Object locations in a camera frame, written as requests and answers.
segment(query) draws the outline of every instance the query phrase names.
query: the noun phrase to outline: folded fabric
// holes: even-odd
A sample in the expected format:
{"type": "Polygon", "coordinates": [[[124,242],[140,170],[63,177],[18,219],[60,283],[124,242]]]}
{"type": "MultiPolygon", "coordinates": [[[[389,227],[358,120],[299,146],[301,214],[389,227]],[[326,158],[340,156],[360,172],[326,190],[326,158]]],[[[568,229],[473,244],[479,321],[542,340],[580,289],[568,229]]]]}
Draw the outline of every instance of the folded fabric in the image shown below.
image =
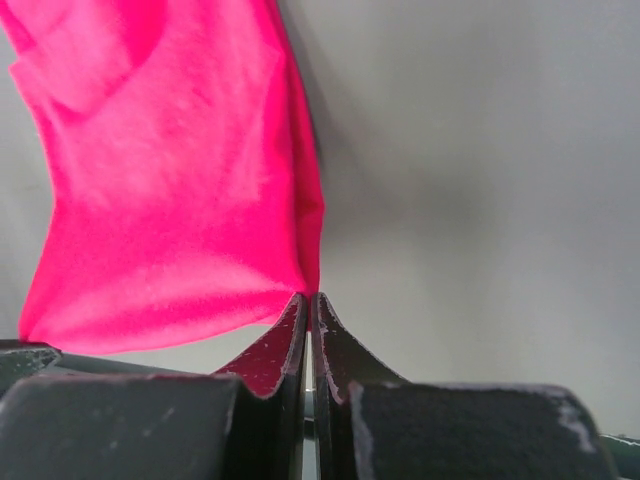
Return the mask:
{"type": "Polygon", "coordinates": [[[0,0],[54,191],[20,336],[107,354],[273,323],[323,201],[275,0],[0,0]]]}

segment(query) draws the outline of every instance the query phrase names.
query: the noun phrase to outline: gray surface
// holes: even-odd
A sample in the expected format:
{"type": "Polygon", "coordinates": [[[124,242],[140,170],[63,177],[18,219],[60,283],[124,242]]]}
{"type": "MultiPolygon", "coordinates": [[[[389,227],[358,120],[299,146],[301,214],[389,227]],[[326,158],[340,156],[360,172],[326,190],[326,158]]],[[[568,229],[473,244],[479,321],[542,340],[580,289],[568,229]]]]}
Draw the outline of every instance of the gray surface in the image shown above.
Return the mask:
{"type": "MultiPolygon", "coordinates": [[[[640,2],[281,0],[328,212],[323,288],[422,381],[552,382],[640,435],[640,2]]],[[[50,200],[0,43],[0,334],[50,200]]],[[[126,361],[208,371],[262,329],[126,361]]]]}

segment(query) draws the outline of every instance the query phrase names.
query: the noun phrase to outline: pink cloth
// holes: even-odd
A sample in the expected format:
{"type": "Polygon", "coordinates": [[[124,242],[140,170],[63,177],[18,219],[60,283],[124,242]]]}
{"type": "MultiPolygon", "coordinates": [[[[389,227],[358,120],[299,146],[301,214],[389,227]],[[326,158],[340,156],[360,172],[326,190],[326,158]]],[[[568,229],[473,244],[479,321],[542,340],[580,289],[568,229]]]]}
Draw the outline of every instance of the pink cloth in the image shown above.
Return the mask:
{"type": "Polygon", "coordinates": [[[54,188],[20,336],[169,347],[315,292],[324,210],[275,0],[0,0],[54,188]]]}

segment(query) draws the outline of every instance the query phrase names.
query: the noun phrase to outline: red fabric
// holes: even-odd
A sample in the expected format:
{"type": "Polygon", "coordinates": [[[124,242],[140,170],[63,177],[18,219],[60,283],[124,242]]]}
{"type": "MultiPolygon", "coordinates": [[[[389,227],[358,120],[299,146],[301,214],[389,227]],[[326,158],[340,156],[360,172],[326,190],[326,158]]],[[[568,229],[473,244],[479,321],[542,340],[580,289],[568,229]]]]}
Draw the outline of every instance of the red fabric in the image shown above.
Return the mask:
{"type": "Polygon", "coordinates": [[[273,323],[323,202],[275,0],[0,0],[54,212],[20,336],[70,352],[273,323]]]}

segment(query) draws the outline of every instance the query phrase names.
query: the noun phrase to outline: cloth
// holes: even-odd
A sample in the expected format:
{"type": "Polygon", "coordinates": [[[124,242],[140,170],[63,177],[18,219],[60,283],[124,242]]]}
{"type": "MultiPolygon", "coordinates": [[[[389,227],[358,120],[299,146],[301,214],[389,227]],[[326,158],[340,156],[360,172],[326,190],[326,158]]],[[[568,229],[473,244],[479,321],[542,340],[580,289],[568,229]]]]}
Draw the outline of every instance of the cloth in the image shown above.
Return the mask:
{"type": "Polygon", "coordinates": [[[108,354],[274,323],[323,200],[275,0],[0,0],[51,225],[20,337],[108,354]]]}

